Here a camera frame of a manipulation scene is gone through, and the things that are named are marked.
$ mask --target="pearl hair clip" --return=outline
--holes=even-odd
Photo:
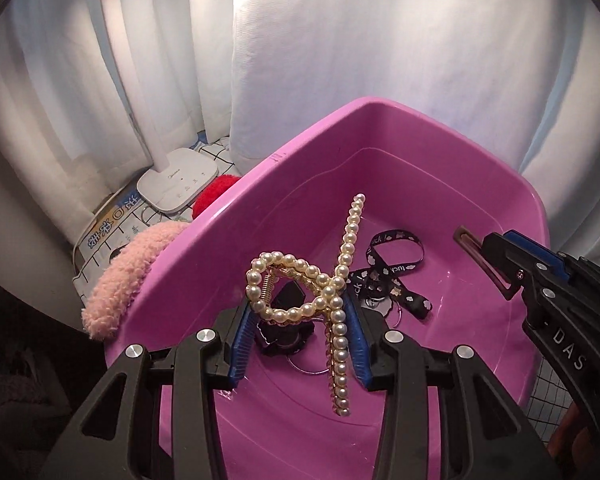
[[[351,203],[333,277],[320,272],[318,267],[310,265],[302,258],[296,259],[292,254],[283,254],[279,251],[261,253],[251,262],[251,269],[247,272],[247,298],[251,301],[253,311],[264,321],[286,326],[316,316],[324,319],[333,411],[339,416],[350,415],[346,365],[349,357],[349,341],[345,337],[347,316],[343,310],[344,302],[340,292],[346,286],[345,280],[349,275],[349,267],[353,263],[354,244],[358,239],[358,224],[364,204],[365,196],[362,193],[357,194]],[[273,285],[280,276],[302,283],[315,294],[315,299],[299,308],[273,309],[270,306]]]

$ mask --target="metal key ring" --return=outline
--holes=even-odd
[[[323,318],[321,317],[312,317],[309,321],[321,321],[321,322],[325,322]],[[300,368],[298,365],[296,365],[292,360],[291,360],[291,356],[288,355],[286,356],[286,360],[289,361],[289,364],[292,365],[293,368],[295,368],[296,370],[298,370],[300,373],[303,373],[305,375],[324,375],[325,373],[327,373],[329,371],[329,369],[325,369],[321,372],[310,372],[308,370],[302,370],[302,368]]]
[[[365,303],[366,303],[366,306],[368,306],[370,309],[374,310],[381,301],[382,300],[373,300],[372,298],[366,298]],[[392,328],[397,328],[398,325],[400,325],[400,322],[402,320],[402,307],[400,306],[400,303],[397,303],[397,301],[392,301],[389,312],[391,312],[394,309],[394,305],[398,306],[398,321],[395,322],[395,325],[393,325]]]
[[[142,208],[142,211],[140,212],[140,221],[141,221],[141,222],[142,222],[144,225],[146,225],[147,227],[151,227],[151,226],[150,226],[150,225],[147,223],[147,222],[148,222],[148,220],[145,220],[145,219],[144,219],[144,212],[145,212],[147,209],[151,209],[151,211],[153,211],[154,213],[156,212],[156,211],[155,211],[155,210],[154,210],[154,209],[153,209],[153,208],[152,208],[150,205],[148,205],[148,204],[147,204],[147,205],[145,205],[145,206]]]

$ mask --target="metal screw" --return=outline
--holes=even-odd
[[[142,355],[142,345],[129,345],[126,347],[125,355],[132,359],[140,357]]]
[[[404,336],[402,335],[402,332],[398,332],[397,330],[389,330],[389,332],[384,334],[384,338],[389,343],[399,343],[404,339]]]
[[[210,328],[203,328],[196,334],[196,337],[198,338],[198,341],[208,343],[209,341],[213,341],[213,339],[215,339],[216,333]]]
[[[474,349],[467,345],[460,345],[456,353],[462,359],[471,359],[474,356]]]

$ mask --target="blue gripper pad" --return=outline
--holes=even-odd
[[[249,362],[249,355],[251,354],[251,346],[253,345],[257,325],[258,316],[247,306],[244,309],[240,326],[235,333],[234,343],[231,346],[231,365],[228,378],[234,388],[244,378],[247,370],[247,363]]]
[[[369,363],[369,344],[360,326],[356,307],[348,294],[343,294],[344,312],[347,315],[347,339],[349,340],[349,355],[353,364],[353,371],[365,388],[372,381],[371,365]]]
[[[558,278],[565,282],[569,281],[570,275],[564,267],[564,260],[557,254],[552,253],[546,247],[530,240],[517,231],[507,231],[502,237],[532,254],[538,260],[541,260],[542,263],[546,264],[546,266],[551,269],[551,272]]]

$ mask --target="dark floor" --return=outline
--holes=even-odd
[[[0,287],[0,362],[4,360],[9,342],[17,342],[23,348],[48,357],[72,411],[80,406],[106,371],[102,344],[49,318]],[[0,480],[18,478],[6,457],[8,451],[0,451]]]

